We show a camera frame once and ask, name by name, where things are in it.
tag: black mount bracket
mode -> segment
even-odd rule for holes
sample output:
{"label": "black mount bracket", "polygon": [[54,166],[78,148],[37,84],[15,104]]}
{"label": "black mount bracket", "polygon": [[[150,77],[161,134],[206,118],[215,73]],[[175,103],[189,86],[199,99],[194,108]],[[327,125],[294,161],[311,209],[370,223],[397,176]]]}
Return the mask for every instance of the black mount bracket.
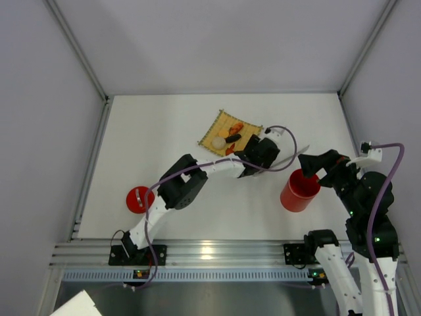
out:
{"label": "black mount bracket", "polygon": [[284,244],[284,255],[286,265],[302,266],[317,263],[307,252],[304,244]]}
{"label": "black mount bracket", "polygon": [[[153,245],[153,249],[158,258],[158,265],[163,266],[166,263],[166,245]],[[137,250],[128,257],[123,246],[111,246],[111,252],[108,260],[111,266],[148,266],[153,265],[152,253],[149,247]]]}

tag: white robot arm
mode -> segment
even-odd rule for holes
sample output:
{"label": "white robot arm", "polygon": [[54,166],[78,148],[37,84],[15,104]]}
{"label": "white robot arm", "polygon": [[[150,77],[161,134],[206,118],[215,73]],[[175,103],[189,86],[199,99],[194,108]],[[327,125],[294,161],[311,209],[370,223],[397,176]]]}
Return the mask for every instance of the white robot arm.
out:
{"label": "white robot arm", "polygon": [[[197,171],[201,172],[201,176],[203,178],[211,178],[213,176],[223,176],[225,178],[239,178],[241,176],[249,176],[254,174],[258,169],[254,169],[253,167],[244,165],[243,163],[239,163],[238,159],[249,161],[250,156],[257,153],[259,156],[258,159],[253,159],[251,163],[254,165],[261,166],[263,168],[268,168],[276,159],[278,153],[280,152],[280,142],[282,139],[282,132],[278,132],[275,129],[267,129],[260,140],[258,137],[254,137],[251,140],[252,147],[245,148],[244,151],[241,153],[233,153],[231,155],[226,156],[222,159],[222,162],[215,161],[216,163],[212,163],[212,161],[198,161],[195,162],[198,165],[208,165],[206,167],[200,167]],[[170,169],[165,175],[174,173],[175,170]],[[188,174],[180,175],[181,179],[187,184],[192,176]],[[202,184],[198,182],[198,184],[194,185],[196,188],[201,188]],[[153,202],[153,204],[149,208],[149,218],[148,218],[148,237],[150,241],[155,238],[156,233],[159,231],[159,228],[164,223],[166,216],[169,212],[174,211],[174,209],[181,209],[188,206],[194,197],[185,197],[185,201],[182,201],[179,204],[179,207],[169,207],[168,203],[165,202],[163,196],[165,194],[160,195],[160,190],[158,190],[158,196]],[[142,249],[148,246],[147,241],[145,239],[145,221],[146,216],[140,220],[140,222],[133,227],[130,233],[130,240],[132,241],[133,245],[136,245],[137,249]]]}

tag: cable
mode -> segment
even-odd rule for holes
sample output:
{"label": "cable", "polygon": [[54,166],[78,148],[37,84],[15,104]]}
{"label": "cable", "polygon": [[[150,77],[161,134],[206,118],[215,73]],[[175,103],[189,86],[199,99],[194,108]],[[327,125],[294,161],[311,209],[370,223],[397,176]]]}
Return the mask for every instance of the cable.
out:
{"label": "cable", "polygon": [[149,219],[149,204],[148,204],[148,201],[147,201],[147,198],[146,197],[149,196],[149,194],[152,192],[152,190],[155,189],[157,186],[160,186],[162,183],[165,183],[166,181],[169,181],[169,180],[171,180],[171,179],[173,179],[173,178],[175,178],[177,176],[180,176],[181,174],[183,174],[185,172],[189,172],[189,171],[192,171],[192,170],[197,169],[197,168],[209,167],[209,166],[211,166],[213,164],[223,163],[225,161],[235,161],[237,163],[243,163],[244,165],[248,165],[250,167],[253,167],[253,168],[256,168],[256,169],[262,170],[262,171],[278,172],[278,171],[285,170],[290,165],[292,165],[292,163],[294,162],[294,160],[295,160],[295,158],[297,156],[297,151],[298,151],[297,140],[295,139],[295,136],[294,136],[293,132],[290,129],[284,127],[284,126],[274,125],[274,126],[270,126],[268,128],[281,128],[283,130],[286,130],[288,132],[288,134],[291,136],[292,140],[293,140],[293,143],[294,143],[294,154],[293,154],[293,156],[291,158],[291,161],[286,166],[284,166],[282,168],[278,168],[278,169],[266,169],[266,168],[262,168],[260,166],[256,166],[256,165],[254,165],[252,163],[249,163],[248,161],[242,161],[241,159],[223,158],[223,159],[217,160],[215,162],[203,163],[201,165],[195,165],[195,166],[192,166],[192,167],[188,167],[188,168],[186,168],[184,170],[178,171],[178,172],[176,172],[174,174],[171,174],[170,176],[167,176],[166,178],[161,179],[160,181],[158,181],[157,183],[155,183],[154,185],[152,185],[146,191],[146,193],[144,195],[144,200],[145,200],[145,219],[146,219],[146,221],[145,221],[145,230],[144,231],[145,231],[145,239],[146,239],[147,245],[148,245],[148,247],[149,247],[149,249],[151,250],[151,253],[152,253],[152,258],[153,258],[153,263],[154,263],[155,269],[153,271],[153,274],[151,275],[151,278],[147,282],[145,282],[142,286],[139,286],[137,289],[140,290],[142,288],[148,287],[151,284],[152,280],[156,277],[156,275],[158,273],[158,257],[157,257],[157,254],[155,253],[154,249],[153,249],[153,246],[152,246],[152,243],[151,243],[151,240],[149,238],[148,231],[147,231],[147,225],[148,225],[148,219]]}
{"label": "cable", "polygon": [[380,148],[391,148],[391,147],[398,147],[399,148],[399,154],[396,158],[395,163],[392,166],[392,169],[390,170],[389,174],[386,177],[386,180],[384,181],[382,187],[380,188],[379,194],[377,195],[377,198],[373,204],[373,208],[371,210],[370,219],[368,220],[367,224],[367,247],[368,252],[370,253],[370,257],[374,263],[374,266],[376,267],[377,273],[379,274],[380,281],[382,282],[383,289],[386,291],[386,298],[387,298],[387,305],[389,306],[389,314],[391,316],[395,316],[395,311],[393,309],[393,302],[392,297],[387,291],[389,291],[389,287],[387,286],[386,279],[383,276],[382,269],[380,268],[379,262],[376,257],[376,253],[374,252],[374,246],[373,246],[373,226],[374,226],[374,219],[376,218],[376,213],[379,208],[380,202],[382,201],[383,195],[389,186],[389,183],[391,182],[393,176],[396,173],[396,170],[398,169],[399,165],[401,164],[403,154],[405,152],[405,147],[401,143],[392,143],[392,144],[385,144],[385,145],[373,145],[372,149],[380,149]]}
{"label": "cable", "polygon": [[349,253],[348,257],[345,260],[345,263],[347,264],[348,269],[352,267],[352,265],[354,264],[354,261],[355,261],[355,256],[354,256],[354,253],[351,252]]}
{"label": "cable", "polygon": [[117,230],[117,231],[114,233],[114,235],[112,235],[112,237],[111,237],[111,241],[110,241],[110,248],[112,247],[112,241],[114,240],[114,237],[117,235],[117,233],[118,233],[118,232],[122,232],[122,233],[124,234],[124,230],[122,230],[122,229]]}

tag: red cup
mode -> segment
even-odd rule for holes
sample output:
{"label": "red cup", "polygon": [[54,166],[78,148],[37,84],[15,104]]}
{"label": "red cup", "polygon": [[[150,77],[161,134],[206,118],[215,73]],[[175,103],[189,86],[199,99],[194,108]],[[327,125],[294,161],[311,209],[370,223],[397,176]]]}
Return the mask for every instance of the red cup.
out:
{"label": "red cup", "polygon": [[319,191],[318,176],[305,178],[303,171],[297,169],[281,192],[281,203],[288,211],[298,213],[304,211]]}
{"label": "red cup", "polygon": [[[142,206],[140,206],[139,201],[137,200],[136,196],[136,189],[139,190],[139,198],[141,200]],[[135,214],[142,214],[146,212],[145,208],[145,194],[148,188],[146,186],[136,186],[135,188],[131,189],[129,194],[126,197],[126,205],[127,208],[135,213]],[[149,207],[151,207],[153,201],[155,200],[155,195],[153,192],[149,193],[147,197],[147,204]]]}

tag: purple cable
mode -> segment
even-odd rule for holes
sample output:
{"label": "purple cable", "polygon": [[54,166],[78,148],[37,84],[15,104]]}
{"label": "purple cable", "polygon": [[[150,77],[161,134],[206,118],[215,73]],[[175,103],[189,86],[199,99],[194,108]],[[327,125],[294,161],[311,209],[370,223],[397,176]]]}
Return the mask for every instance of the purple cable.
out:
{"label": "purple cable", "polygon": [[355,256],[354,256],[354,253],[351,252],[345,260],[345,263],[347,264],[348,269],[352,267],[352,265],[354,264],[354,261],[355,261]]}
{"label": "purple cable", "polygon": [[152,258],[153,258],[153,263],[154,263],[154,266],[155,266],[155,270],[153,271],[153,274],[152,274],[151,278],[147,282],[145,282],[144,284],[142,284],[141,286],[138,286],[136,289],[139,289],[140,290],[142,288],[148,287],[151,284],[152,280],[156,277],[156,275],[158,273],[158,257],[157,257],[157,254],[155,253],[154,249],[153,249],[151,240],[149,239],[149,234],[147,232],[147,224],[148,224],[148,219],[149,219],[149,205],[148,205],[148,201],[147,201],[147,198],[146,197],[149,196],[149,194],[152,192],[152,190],[155,189],[157,186],[160,186],[162,183],[165,183],[166,181],[169,181],[169,180],[171,180],[171,179],[173,179],[173,178],[175,178],[177,176],[180,176],[181,174],[183,174],[185,172],[189,172],[189,171],[192,171],[192,170],[197,169],[197,168],[209,167],[209,166],[212,166],[213,164],[223,163],[225,161],[235,161],[236,163],[243,163],[244,165],[248,165],[250,167],[256,168],[256,169],[261,170],[261,171],[278,172],[278,171],[285,170],[290,165],[292,165],[292,163],[294,162],[294,160],[295,160],[295,158],[297,156],[297,151],[298,151],[297,140],[295,139],[295,136],[292,133],[292,131],[290,129],[284,127],[284,126],[274,125],[274,126],[270,126],[268,128],[281,128],[283,130],[286,130],[288,132],[288,134],[291,135],[291,138],[292,138],[293,143],[294,143],[294,154],[293,154],[293,156],[291,158],[291,161],[286,166],[284,166],[282,168],[279,168],[279,169],[266,169],[266,168],[262,168],[260,166],[256,166],[256,165],[254,165],[252,163],[249,163],[247,161],[242,161],[241,159],[223,158],[223,159],[217,160],[215,162],[203,163],[201,165],[195,165],[195,166],[192,166],[192,167],[188,167],[188,168],[186,168],[184,170],[178,171],[178,172],[176,172],[174,174],[171,174],[170,176],[167,176],[166,178],[163,178],[163,179],[159,180],[157,183],[155,183],[154,185],[152,185],[146,191],[146,193],[144,195],[144,200],[145,200],[145,219],[146,219],[146,221],[145,221],[145,239],[146,239],[147,245],[148,245],[148,247],[149,247],[149,249],[151,250],[151,253],[152,253]]}
{"label": "purple cable", "polygon": [[[382,187],[380,188],[379,194],[377,195],[377,198],[374,202],[373,208],[371,210],[370,219],[368,220],[367,225],[367,246],[368,246],[368,252],[370,253],[370,257],[374,263],[374,266],[376,267],[377,273],[379,274],[380,281],[383,284],[383,289],[385,291],[389,291],[389,287],[387,286],[386,279],[383,276],[382,270],[380,269],[379,262],[376,257],[376,253],[374,252],[374,246],[373,246],[373,225],[374,225],[374,219],[376,217],[377,210],[379,208],[379,204],[382,201],[383,195],[389,186],[389,183],[391,182],[393,176],[396,173],[396,170],[398,169],[399,165],[401,164],[403,154],[405,152],[405,147],[401,143],[392,143],[392,144],[385,144],[385,145],[373,145],[373,149],[379,149],[379,148],[391,148],[391,147],[398,147],[399,148],[399,154],[396,158],[395,163],[393,164],[392,169],[390,170],[389,174],[386,177],[386,180],[384,181]],[[395,316],[395,311],[393,310],[393,302],[392,298],[389,293],[386,293],[387,298],[387,304],[389,306],[389,312],[391,316]]]}

